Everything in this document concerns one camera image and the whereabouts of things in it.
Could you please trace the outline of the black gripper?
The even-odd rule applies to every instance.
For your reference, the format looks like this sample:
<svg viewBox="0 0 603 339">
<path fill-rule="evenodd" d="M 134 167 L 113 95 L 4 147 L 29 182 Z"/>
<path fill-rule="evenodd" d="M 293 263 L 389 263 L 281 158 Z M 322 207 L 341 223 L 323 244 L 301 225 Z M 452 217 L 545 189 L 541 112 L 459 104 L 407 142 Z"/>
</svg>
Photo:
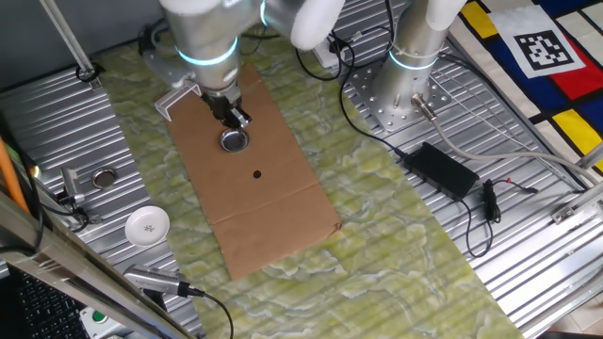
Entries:
<svg viewBox="0 0 603 339">
<path fill-rule="evenodd" d="M 251 117 L 241 108 L 241 92 L 239 87 L 229 87 L 221 90 L 203 91 L 203 100 L 209 106 L 213 117 L 216 120 L 223 120 L 222 124 L 230 129 L 240 129 L 241 126 L 248 126 Z M 237 120 L 227 119 L 235 116 Z"/>
</svg>

